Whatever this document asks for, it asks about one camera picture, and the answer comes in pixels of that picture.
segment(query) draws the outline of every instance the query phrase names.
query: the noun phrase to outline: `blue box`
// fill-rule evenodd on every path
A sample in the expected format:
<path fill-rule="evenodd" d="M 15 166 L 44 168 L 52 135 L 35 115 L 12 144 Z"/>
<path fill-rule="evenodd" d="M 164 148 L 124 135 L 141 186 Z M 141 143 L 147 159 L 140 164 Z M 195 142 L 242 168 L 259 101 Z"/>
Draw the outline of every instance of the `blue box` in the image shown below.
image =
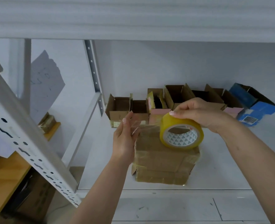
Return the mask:
<path fill-rule="evenodd" d="M 248 127 L 258 124 L 264 115 L 275 113 L 275 104 L 250 86 L 235 83 L 229 92 L 244 106 L 237 120 Z"/>

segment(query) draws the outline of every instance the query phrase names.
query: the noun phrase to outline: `yellow packing tape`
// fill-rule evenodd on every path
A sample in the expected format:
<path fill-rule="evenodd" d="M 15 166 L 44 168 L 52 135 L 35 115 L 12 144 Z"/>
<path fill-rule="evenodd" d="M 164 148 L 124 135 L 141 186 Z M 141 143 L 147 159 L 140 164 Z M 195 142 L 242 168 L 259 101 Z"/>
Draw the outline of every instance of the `yellow packing tape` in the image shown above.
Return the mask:
<path fill-rule="evenodd" d="M 169 148 L 192 149 L 204 139 L 203 130 L 191 119 L 177 119 L 165 114 L 160 124 L 160 140 Z"/>

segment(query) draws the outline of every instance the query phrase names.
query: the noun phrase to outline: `fingernail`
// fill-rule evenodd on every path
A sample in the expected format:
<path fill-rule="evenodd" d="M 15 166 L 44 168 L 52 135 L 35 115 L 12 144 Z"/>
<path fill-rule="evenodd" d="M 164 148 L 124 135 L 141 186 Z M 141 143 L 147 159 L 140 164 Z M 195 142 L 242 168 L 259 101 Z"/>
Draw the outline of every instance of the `fingernail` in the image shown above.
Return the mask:
<path fill-rule="evenodd" d="M 171 116 L 174 116 L 175 114 L 176 114 L 176 112 L 170 111 L 170 115 L 171 115 Z"/>

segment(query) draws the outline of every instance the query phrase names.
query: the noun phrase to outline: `hand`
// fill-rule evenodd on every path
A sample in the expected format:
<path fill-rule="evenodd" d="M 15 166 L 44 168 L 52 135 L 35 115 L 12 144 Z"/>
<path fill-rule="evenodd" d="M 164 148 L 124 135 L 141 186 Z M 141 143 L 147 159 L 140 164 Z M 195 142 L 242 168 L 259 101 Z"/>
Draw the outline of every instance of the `hand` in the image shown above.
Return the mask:
<path fill-rule="evenodd" d="M 132 134 L 131 118 L 133 112 L 129 112 L 114 132 L 113 154 L 111 160 L 129 166 L 134 159 L 134 143 L 138 137 L 138 130 Z"/>
<path fill-rule="evenodd" d="M 183 102 L 174 111 L 170 111 L 170 115 L 178 119 L 192 119 L 214 133 L 219 133 L 231 121 L 236 121 L 229 114 L 215 110 L 209 102 L 199 97 Z"/>

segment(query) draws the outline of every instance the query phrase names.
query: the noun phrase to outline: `forearm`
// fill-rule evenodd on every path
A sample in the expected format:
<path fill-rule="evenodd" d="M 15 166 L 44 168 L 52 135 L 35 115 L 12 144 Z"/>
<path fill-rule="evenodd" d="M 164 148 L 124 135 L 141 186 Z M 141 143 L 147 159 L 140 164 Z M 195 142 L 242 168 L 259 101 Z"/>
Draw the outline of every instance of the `forearm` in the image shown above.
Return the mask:
<path fill-rule="evenodd" d="M 77 208 L 70 223 L 111 223 L 127 170 L 127 165 L 111 159 Z"/>
<path fill-rule="evenodd" d="M 237 121 L 229 122 L 219 134 L 270 222 L 275 223 L 275 152 Z"/>

